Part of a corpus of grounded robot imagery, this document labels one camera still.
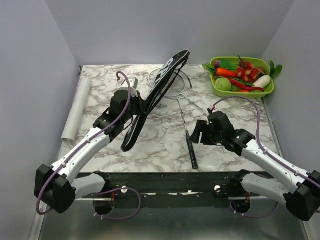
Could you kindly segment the badminton racket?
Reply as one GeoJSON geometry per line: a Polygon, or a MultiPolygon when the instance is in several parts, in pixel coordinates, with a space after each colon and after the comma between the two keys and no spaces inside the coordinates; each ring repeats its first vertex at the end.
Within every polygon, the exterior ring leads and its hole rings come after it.
{"type": "Polygon", "coordinates": [[[209,115],[207,110],[204,110],[197,103],[192,101],[189,98],[190,93],[192,92],[192,83],[190,78],[184,72],[175,71],[167,86],[171,84],[170,88],[167,90],[165,97],[172,100],[181,100],[186,99],[193,106],[202,111],[205,115],[209,115]]]}
{"type": "Polygon", "coordinates": [[[185,118],[185,114],[184,114],[184,111],[183,111],[183,108],[182,108],[181,100],[176,100],[176,101],[178,102],[180,114],[181,114],[181,117],[182,117],[182,122],[183,122],[183,125],[184,125],[184,128],[185,128],[185,138],[186,138],[186,144],[187,144],[187,147],[188,147],[191,166],[192,166],[193,170],[197,170],[199,167],[198,167],[198,163],[197,163],[197,159],[196,159],[196,154],[195,154],[195,151],[194,151],[193,143],[190,140],[190,134],[189,134],[189,131],[188,131],[186,118],[185,118]]]}

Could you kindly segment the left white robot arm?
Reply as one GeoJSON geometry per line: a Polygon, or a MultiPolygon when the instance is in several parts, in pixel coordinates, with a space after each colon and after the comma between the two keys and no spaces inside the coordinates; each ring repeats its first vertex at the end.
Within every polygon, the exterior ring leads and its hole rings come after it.
{"type": "Polygon", "coordinates": [[[125,135],[121,150],[130,151],[136,144],[148,115],[158,103],[157,95],[151,92],[143,100],[133,88],[117,90],[110,107],[94,122],[86,137],[67,155],[50,166],[42,164],[35,173],[34,195],[37,198],[36,212],[45,215],[54,210],[64,213],[76,199],[90,194],[107,197],[111,189],[108,174],[95,171],[89,176],[79,178],[85,165],[103,148],[114,141],[124,130],[125,124],[132,120],[125,135]],[[42,211],[40,204],[49,209],[42,211]]]}

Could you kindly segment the white shuttlecock tube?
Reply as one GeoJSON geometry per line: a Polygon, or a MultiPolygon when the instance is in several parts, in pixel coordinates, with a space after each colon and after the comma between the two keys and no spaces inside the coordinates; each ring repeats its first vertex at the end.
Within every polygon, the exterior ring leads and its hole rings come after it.
{"type": "Polygon", "coordinates": [[[81,79],[78,83],[73,103],[60,138],[63,143],[74,142],[76,139],[91,86],[92,81],[90,79],[81,79]]]}

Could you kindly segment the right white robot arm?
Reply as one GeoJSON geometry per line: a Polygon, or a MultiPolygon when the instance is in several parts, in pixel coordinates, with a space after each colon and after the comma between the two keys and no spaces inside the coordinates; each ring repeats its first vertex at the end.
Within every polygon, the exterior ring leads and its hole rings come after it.
{"type": "Polygon", "coordinates": [[[230,194],[245,192],[276,201],[297,219],[308,222],[320,208],[320,173],[308,172],[292,165],[259,143],[257,137],[244,129],[235,129],[221,111],[211,113],[207,120],[198,120],[190,137],[194,144],[222,145],[269,173],[273,179],[241,170],[228,186],[230,194]]]}

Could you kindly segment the black sport racket bag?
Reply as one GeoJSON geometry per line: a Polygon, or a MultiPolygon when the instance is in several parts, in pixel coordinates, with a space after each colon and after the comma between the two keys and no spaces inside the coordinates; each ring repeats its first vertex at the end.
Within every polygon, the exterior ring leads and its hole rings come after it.
{"type": "Polygon", "coordinates": [[[145,100],[143,113],[133,120],[132,125],[125,135],[124,141],[121,145],[121,150],[123,152],[128,152],[134,147],[149,114],[160,103],[173,82],[176,80],[177,77],[173,76],[174,72],[180,71],[184,67],[189,56],[190,51],[188,49],[183,50],[171,57],[159,70],[151,91],[145,100]]]}

